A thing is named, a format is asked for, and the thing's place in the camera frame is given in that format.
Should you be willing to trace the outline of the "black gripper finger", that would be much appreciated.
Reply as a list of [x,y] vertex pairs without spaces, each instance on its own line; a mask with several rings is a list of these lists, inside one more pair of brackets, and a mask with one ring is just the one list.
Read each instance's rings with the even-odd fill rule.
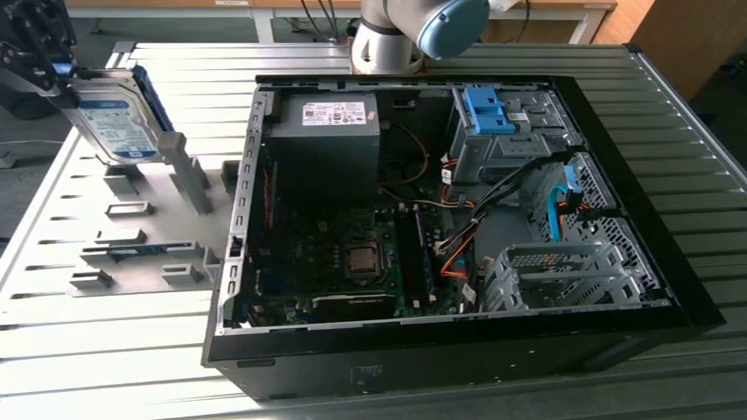
[[60,75],[44,57],[22,52],[7,42],[2,42],[2,86],[38,94],[58,109],[75,109],[80,104],[79,95],[71,88],[71,77]]
[[63,1],[26,1],[26,33],[23,44],[11,44],[23,53],[44,57],[59,74],[72,74],[76,67],[78,37]]

